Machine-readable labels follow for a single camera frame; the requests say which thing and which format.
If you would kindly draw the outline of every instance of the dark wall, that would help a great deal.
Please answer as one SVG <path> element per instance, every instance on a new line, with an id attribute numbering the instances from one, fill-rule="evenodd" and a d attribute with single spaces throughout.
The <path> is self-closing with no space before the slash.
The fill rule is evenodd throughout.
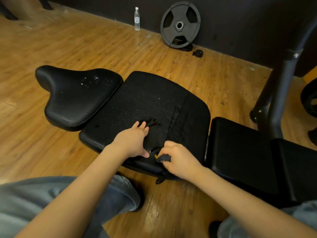
<path id="1" fill-rule="evenodd" d="M 51 0 L 133 25 L 139 7 L 141 28 L 160 32 L 168 7 L 181 0 Z M 186 0 L 201 16 L 194 44 L 273 67 L 298 20 L 316 0 Z M 302 54 L 296 75 L 317 65 L 317 30 Z"/>

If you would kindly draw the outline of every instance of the cloth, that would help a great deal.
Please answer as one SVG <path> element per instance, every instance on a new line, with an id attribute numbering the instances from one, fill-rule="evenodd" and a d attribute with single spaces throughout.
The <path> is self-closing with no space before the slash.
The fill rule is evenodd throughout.
<path id="1" fill-rule="evenodd" d="M 317 231 L 317 200 L 304 202 L 299 206 L 283 208 L 282 211 Z M 221 223 L 217 236 L 218 238 L 251 238 L 231 216 Z"/>
<path id="2" fill-rule="evenodd" d="M 17 235 L 75 179 L 72 176 L 51 176 L 0 185 L 0 237 Z M 115 175 L 83 237 L 108 238 L 102 225 L 118 214 L 135 210 L 139 204 L 140 196 L 130 181 Z"/>

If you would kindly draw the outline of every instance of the weight plate center hole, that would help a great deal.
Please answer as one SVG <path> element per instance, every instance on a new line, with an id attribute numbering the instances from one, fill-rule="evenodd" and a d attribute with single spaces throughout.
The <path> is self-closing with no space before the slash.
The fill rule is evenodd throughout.
<path id="1" fill-rule="evenodd" d="M 181 29 L 183 27 L 183 24 L 181 22 L 178 22 L 176 24 L 177 29 Z"/>

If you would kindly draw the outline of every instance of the left hand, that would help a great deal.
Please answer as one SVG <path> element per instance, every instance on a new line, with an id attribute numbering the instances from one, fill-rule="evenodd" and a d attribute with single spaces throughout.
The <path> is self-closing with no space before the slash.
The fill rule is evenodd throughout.
<path id="1" fill-rule="evenodd" d="M 111 145 L 116 146 L 124 152 L 125 159 L 135 156 L 143 156 L 145 158 L 150 156 L 143 148 L 143 140 L 149 133 L 149 127 L 145 127 L 145 122 L 140 127 L 138 125 L 139 121 L 133 124 L 131 128 L 121 131 L 111 143 Z"/>

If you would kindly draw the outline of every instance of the wooden floor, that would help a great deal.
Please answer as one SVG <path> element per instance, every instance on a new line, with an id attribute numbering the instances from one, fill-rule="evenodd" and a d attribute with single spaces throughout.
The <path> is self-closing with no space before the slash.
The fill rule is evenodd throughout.
<path id="1" fill-rule="evenodd" d="M 78 139 L 48 123 L 49 93 L 34 77 L 41 65 L 87 70 L 107 68 L 123 79 L 135 70 L 161 75 L 202 99 L 211 117 L 256 128 L 249 119 L 270 69 L 205 48 L 202 58 L 164 44 L 159 34 L 54 5 L 28 21 L 0 16 L 0 183 L 39 176 L 77 176 L 97 156 Z M 282 128 L 287 140 L 314 148 L 307 131 L 317 121 L 299 102 L 304 83 L 295 78 Z M 208 237 L 208 224 L 227 213 L 185 181 L 165 181 L 123 167 L 120 172 L 144 189 L 141 211 L 115 217 L 111 237 Z"/>

